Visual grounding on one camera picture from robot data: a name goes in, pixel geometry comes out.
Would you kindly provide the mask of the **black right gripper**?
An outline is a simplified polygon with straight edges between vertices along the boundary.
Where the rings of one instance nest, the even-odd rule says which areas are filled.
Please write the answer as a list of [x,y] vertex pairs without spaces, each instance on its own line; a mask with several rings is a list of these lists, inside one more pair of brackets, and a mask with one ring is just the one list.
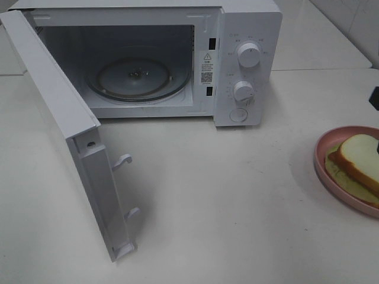
[[376,86],[369,98],[369,103],[379,111],[379,86]]

